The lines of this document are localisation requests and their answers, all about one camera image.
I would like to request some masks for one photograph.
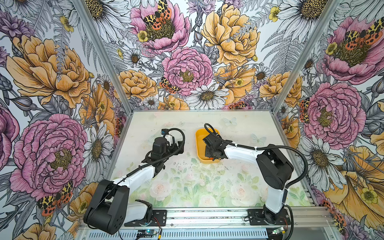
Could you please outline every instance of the metal grille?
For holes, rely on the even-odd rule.
[[[137,230],[122,229],[120,235],[124,240],[136,239]],[[157,239],[158,235],[141,239]],[[164,229],[161,239],[266,239],[265,228],[222,228],[222,229]],[[89,232],[88,240],[120,240],[118,233],[107,234],[100,230]]]

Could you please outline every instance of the wire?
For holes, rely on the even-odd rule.
[[[245,146],[245,145],[240,145],[240,144],[234,144],[232,142],[228,142],[226,140],[223,140],[219,134],[217,134],[217,132],[215,131],[215,129],[212,127],[212,125],[210,125],[209,123],[205,123],[204,124],[204,128],[206,129],[207,132],[209,132],[210,135],[214,136],[215,138],[217,138],[218,140],[228,144],[228,145],[231,145],[231,146],[235,146],[235,147],[242,147],[242,148],[246,148],[246,149],[251,149],[251,150],[258,150],[258,151],[262,151],[262,150],[270,150],[270,149],[276,149],[276,148],[279,148],[279,149],[288,149],[288,150],[291,150],[295,153],[297,153],[303,160],[304,162],[304,169],[303,169],[303,172],[301,173],[300,176],[298,176],[295,180],[292,180],[291,182],[287,183],[285,185],[285,188],[288,189],[292,184],[295,184],[297,182],[299,182],[300,180],[302,180],[306,174],[308,173],[308,162],[307,162],[307,159],[305,158],[305,156],[297,149],[293,148],[293,147],[289,147],[289,146],[284,146],[284,145],[275,145],[275,146],[268,146],[268,147],[250,147],[250,146]]]
[[[293,223],[293,212],[292,212],[292,208],[291,208],[288,204],[286,204],[285,206],[289,209],[289,214],[291,215],[291,230],[289,231],[288,237],[285,239],[285,240],[289,240],[289,239],[291,238],[292,234],[293,234],[293,226],[294,226],[295,224]]]

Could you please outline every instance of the table surface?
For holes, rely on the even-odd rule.
[[[268,111],[143,111],[134,112],[116,161],[112,178],[135,169],[152,149],[161,129],[177,127],[185,134],[184,153],[172,156],[166,168],[141,185],[129,201],[145,200],[153,207],[260,207],[267,184],[260,169],[240,160],[224,159],[216,164],[200,163],[195,133],[210,123],[224,139],[248,146],[282,145],[283,141]],[[181,134],[172,131],[177,141]],[[294,171],[291,179],[298,176]],[[309,206],[303,186],[290,187],[290,206]]]

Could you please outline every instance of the yellow bowl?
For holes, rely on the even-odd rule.
[[[197,148],[197,156],[201,163],[218,163],[220,160],[215,159],[214,161],[212,157],[206,157],[205,156],[205,147],[207,146],[205,142],[203,141],[203,138],[209,135],[209,132],[205,129],[199,129],[196,131],[196,148]]]

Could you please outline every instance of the floral wallpaper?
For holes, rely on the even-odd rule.
[[[0,1],[4,239],[73,240],[127,120],[72,20],[79,17],[65,0]]]
[[[345,240],[384,239],[383,4],[338,6],[303,66],[298,102],[288,97],[277,111]]]
[[[327,0],[85,2],[134,109],[271,109]]]

